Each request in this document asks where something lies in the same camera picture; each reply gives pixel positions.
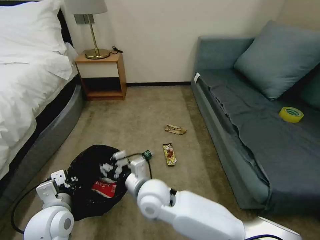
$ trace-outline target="black trash bag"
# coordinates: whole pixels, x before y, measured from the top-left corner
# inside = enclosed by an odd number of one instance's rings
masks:
[[[117,204],[127,192],[125,178],[112,179],[113,173],[108,178],[116,181],[116,189],[112,198],[107,198],[93,191],[93,184],[105,176],[100,172],[100,166],[108,163],[115,165],[116,161],[112,155],[119,152],[118,149],[105,146],[93,145],[80,153],[70,164],[67,170],[67,183],[71,188],[67,193],[72,199],[72,214],[75,221],[83,218],[102,216]]]

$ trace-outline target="yellow tape roll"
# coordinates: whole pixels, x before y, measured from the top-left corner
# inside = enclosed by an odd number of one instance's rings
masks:
[[[297,123],[303,118],[303,112],[293,107],[283,107],[279,112],[279,116],[291,123]]]

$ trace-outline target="baseboard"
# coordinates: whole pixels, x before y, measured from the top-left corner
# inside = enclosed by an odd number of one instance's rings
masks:
[[[152,82],[152,83],[127,83],[127,87],[144,86],[188,86],[191,82]]]

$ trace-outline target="nightstand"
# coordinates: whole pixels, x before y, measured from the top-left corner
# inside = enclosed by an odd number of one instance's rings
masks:
[[[125,99],[127,83],[122,53],[97,60],[81,53],[75,63],[88,101]]]

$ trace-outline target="table lamp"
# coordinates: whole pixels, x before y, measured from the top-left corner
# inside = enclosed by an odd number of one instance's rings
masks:
[[[104,0],[66,0],[67,10],[72,14],[84,14],[87,15],[94,43],[94,49],[86,50],[85,56],[89,59],[102,59],[110,56],[110,52],[106,49],[100,49],[97,47],[97,42],[94,37],[92,23],[89,18],[89,14],[105,13],[107,6]]]

